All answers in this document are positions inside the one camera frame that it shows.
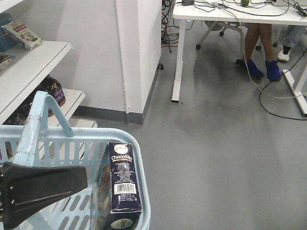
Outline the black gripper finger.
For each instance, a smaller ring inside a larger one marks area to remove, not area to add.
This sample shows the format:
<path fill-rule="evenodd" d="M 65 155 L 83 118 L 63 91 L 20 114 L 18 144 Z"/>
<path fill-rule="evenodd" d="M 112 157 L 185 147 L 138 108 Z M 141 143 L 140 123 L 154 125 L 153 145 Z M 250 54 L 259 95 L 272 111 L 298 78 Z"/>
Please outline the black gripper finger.
<path fill-rule="evenodd" d="M 41 209 L 86 187 L 84 166 L 30 167 L 5 162 L 0 177 L 4 229 L 16 228 Z"/>

